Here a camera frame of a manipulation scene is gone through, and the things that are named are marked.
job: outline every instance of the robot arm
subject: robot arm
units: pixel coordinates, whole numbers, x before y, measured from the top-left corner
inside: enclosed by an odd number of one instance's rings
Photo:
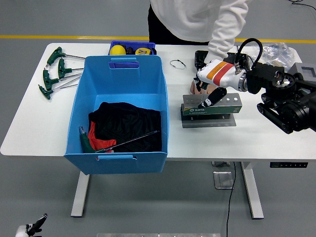
[[[26,224],[23,226],[19,226],[18,230],[16,231],[15,237],[30,237],[33,236],[35,233],[41,232],[41,226],[44,224],[45,220],[47,219],[47,214],[45,213],[42,217],[36,221],[35,224]]]
[[[259,44],[260,53],[251,69],[248,65],[239,68],[238,60],[244,45],[250,41]],[[197,89],[212,84],[218,86],[198,107],[209,107],[216,104],[227,93],[226,88],[237,91],[248,91],[257,94],[261,88],[266,89],[259,103],[259,112],[276,126],[289,134],[311,128],[316,131],[316,84],[304,81],[300,73],[289,74],[283,67],[258,63],[261,57],[262,44],[257,39],[246,40],[239,48],[234,64],[213,60],[198,70],[194,79]]]

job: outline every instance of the blue plastic bin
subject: blue plastic bin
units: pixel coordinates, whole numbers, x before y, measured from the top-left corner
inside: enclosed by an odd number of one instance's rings
[[[132,47],[134,49],[134,51],[136,51],[139,48],[149,48],[151,49],[152,55],[156,54],[156,51],[152,50],[153,48],[155,48],[156,44],[152,43],[152,42],[131,42],[131,41],[112,41],[111,45],[110,45],[110,50],[114,45],[125,45],[126,48],[128,47]]]
[[[132,62],[137,68],[117,68]],[[156,55],[89,56],[85,60],[68,129],[65,158],[84,174],[162,172],[168,153],[169,112],[161,59]],[[161,152],[82,153],[79,126],[87,132],[88,114],[102,102],[126,102],[160,111]]]

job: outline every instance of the orange stripe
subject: orange stripe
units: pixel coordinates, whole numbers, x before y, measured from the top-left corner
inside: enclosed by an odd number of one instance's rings
[[[215,74],[218,73],[218,71],[221,70],[226,64],[226,62],[220,62],[207,74],[206,78],[213,80]]]
[[[233,67],[233,64],[230,64],[230,63],[226,64],[214,77],[214,84],[219,86],[223,75],[232,67]]]

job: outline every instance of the plastic bag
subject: plastic bag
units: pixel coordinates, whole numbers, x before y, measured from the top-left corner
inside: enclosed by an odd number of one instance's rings
[[[249,55],[254,60],[259,53],[259,47],[256,47],[256,51],[255,55]],[[259,62],[284,67],[287,72],[295,63],[294,53],[285,43],[264,43]]]

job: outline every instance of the white sleeve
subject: white sleeve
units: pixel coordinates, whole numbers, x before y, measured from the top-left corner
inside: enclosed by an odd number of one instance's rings
[[[223,60],[234,46],[246,21],[248,4],[251,0],[222,0],[218,19],[214,23],[211,41],[205,63],[213,59]]]

